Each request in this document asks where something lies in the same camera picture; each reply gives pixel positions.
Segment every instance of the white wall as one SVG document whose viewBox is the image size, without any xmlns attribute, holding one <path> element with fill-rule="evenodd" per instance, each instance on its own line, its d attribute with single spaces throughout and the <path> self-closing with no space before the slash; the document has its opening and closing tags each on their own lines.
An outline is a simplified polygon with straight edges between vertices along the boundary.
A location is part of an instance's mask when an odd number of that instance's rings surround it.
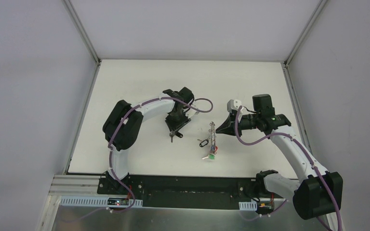
<svg viewBox="0 0 370 231">
<path fill-rule="evenodd" d="M 312 150 L 344 179 L 346 229 L 370 230 L 370 0 L 330 1 L 290 69 Z"/>
<path fill-rule="evenodd" d="M 60 0 L 0 0 L 0 230 L 36 228 L 94 69 Z"/>
<path fill-rule="evenodd" d="M 283 61 L 319 0 L 72 0 L 103 59 Z"/>
</svg>

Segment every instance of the robotic arm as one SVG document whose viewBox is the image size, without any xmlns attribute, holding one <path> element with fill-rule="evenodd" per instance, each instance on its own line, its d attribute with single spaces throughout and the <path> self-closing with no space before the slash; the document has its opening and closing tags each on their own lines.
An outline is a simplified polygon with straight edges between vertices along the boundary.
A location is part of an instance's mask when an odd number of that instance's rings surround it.
<svg viewBox="0 0 370 231">
<path fill-rule="evenodd" d="M 331 190 L 338 207 L 341 208 L 343 179 L 340 174 L 328 172 L 304 145 L 295 139 L 297 136 L 290 121 L 283 114 L 275 114 L 270 95 L 253 96 L 255 112 L 250 111 L 251 114 L 246 115 L 247 109 L 241 106 L 240 100 L 230 100 L 227 103 L 229 116 L 216 130 L 216 133 L 238 136 L 240 140 L 239 135 L 242 134 L 242 130 L 257 128 L 282 151 L 298 177 L 296 181 L 287 179 L 274 170 L 261 172 L 256 175 L 256 181 L 261 184 L 261 189 L 293 201 L 294 208 L 303 219 L 334 212 L 334 204 L 321 179 L 317 176 L 315 169 L 318 169 L 323 174 L 322 177 Z M 240 141 L 245 145 L 254 145 L 261 140 L 254 143 Z"/>
<path fill-rule="evenodd" d="M 113 166 L 117 178 L 122 179 L 128 174 L 128 151 L 137 140 L 138 132 L 143 122 L 158 115 L 168 113 L 165 123 L 170 131 L 171 142 L 174 136 L 183 137 L 179 130 L 191 121 L 191 117 L 197 114 L 198 110 L 188 110 L 185 112 L 183 103 L 179 101 L 192 104 L 194 101 L 192 91 L 185 87 L 180 91 L 168 89 L 154 99 L 137 104 L 131 105 L 125 100 L 117 102 L 103 125 L 106 140 L 108 142 L 112 140 L 110 143 L 113 153 L 110 155 L 109 163 L 110 166 Z M 133 111 L 124 119 L 124 116 L 130 110 Z M 123 119 L 124 122 L 116 133 L 115 131 Z"/>
</svg>

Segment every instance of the black base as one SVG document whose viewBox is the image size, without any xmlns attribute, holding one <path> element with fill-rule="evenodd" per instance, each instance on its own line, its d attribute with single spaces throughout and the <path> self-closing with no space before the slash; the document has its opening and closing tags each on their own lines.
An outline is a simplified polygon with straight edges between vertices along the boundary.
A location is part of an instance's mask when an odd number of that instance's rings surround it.
<svg viewBox="0 0 370 231">
<path fill-rule="evenodd" d="M 131 185 L 132 192 L 137 199 L 143 200 L 144 207 L 239 209 L 239 202 L 259 196 L 271 197 L 270 193 L 259 195 L 254 192 L 257 188 L 255 178 L 128 175 L 123 182 Z M 108 173 L 100 178 L 97 193 L 128 194 Z"/>
</svg>

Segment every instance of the metal floor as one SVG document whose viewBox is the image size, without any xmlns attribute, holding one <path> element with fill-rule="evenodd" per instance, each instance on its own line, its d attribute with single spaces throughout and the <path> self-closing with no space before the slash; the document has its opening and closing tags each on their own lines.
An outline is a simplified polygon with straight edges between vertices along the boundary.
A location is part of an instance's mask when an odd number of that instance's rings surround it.
<svg viewBox="0 0 370 231">
<path fill-rule="evenodd" d="M 173 209 L 173 208 L 133 208 L 121 214 L 110 214 L 108 210 L 96 213 L 73 223 L 61 220 L 75 220 L 95 210 L 95 207 L 59 206 L 53 231 L 325 231 L 314 218 L 302 220 L 291 203 L 273 214 L 255 221 L 253 211 Z"/>
</svg>

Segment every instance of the white table surface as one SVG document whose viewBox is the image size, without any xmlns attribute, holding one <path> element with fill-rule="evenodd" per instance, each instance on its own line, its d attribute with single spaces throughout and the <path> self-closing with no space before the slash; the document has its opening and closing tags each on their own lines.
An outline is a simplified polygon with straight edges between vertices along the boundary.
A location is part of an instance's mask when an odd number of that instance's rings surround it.
<svg viewBox="0 0 370 231">
<path fill-rule="evenodd" d="M 280 63 L 103 60 L 92 91 L 69 173 L 103 173 L 108 169 L 108 148 L 102 127 L 115 104 L 124 99 L 137 103 L 158 96 L 163 90 L 188 87 L 196 98 L 209 98 L 212 112 L 200 113 L 174 137 L 161 115 L 142 124 L 138 139 L 130 148 L 129 173 L 170 176 L 254 177 L 261 170 L 274 169 L 297 178 L 281 151 L 265 140 L 254 146 L 242 145 L 236 137 L 218 134 L 214 160 L 202 160 L 208 147 L 197 139 L 208 136 L 209 123 L 216 127 L 228 116 L 226 103 L 238 99 L 253 109 L 252 96 L 270 94 L 276 114 L 284 114 L 296 130 L 286 81 Z M 209 103 L 198 101 L 202 110 Z M 243 131 L 242 139 L 255 141 L 264 136 L 258 130 Z"/>
</svg>

